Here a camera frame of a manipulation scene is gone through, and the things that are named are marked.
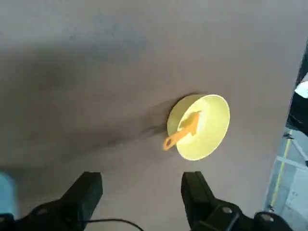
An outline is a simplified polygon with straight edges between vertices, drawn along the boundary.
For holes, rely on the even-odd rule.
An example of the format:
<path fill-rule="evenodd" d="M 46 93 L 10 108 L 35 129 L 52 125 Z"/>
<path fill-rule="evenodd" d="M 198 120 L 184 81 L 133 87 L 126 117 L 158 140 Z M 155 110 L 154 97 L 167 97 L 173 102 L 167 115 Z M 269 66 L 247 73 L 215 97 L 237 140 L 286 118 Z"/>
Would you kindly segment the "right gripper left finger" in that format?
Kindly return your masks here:
<path fill-rule="evenodd" d="M 103 194 L 99 172 L 84 172 L 57 200 L 35 207 L 28 215 L 15 219 L 0 215 L 2 231 L 83 231 Z"/>

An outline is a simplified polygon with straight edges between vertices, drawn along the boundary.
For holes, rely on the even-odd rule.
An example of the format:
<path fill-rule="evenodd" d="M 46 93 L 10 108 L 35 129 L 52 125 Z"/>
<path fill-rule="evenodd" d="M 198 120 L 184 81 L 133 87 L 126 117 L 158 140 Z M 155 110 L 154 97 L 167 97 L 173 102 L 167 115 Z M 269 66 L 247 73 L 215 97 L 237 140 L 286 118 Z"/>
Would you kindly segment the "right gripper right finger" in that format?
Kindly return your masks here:
<path fill-rule="evenodd" d="M 243 214 L 235 204 L 214 196 L 200 171 L 184 172 L 181 196 L 192 231 L 291 231 L 280 216 L 257 212 L 253 218 Z"/>

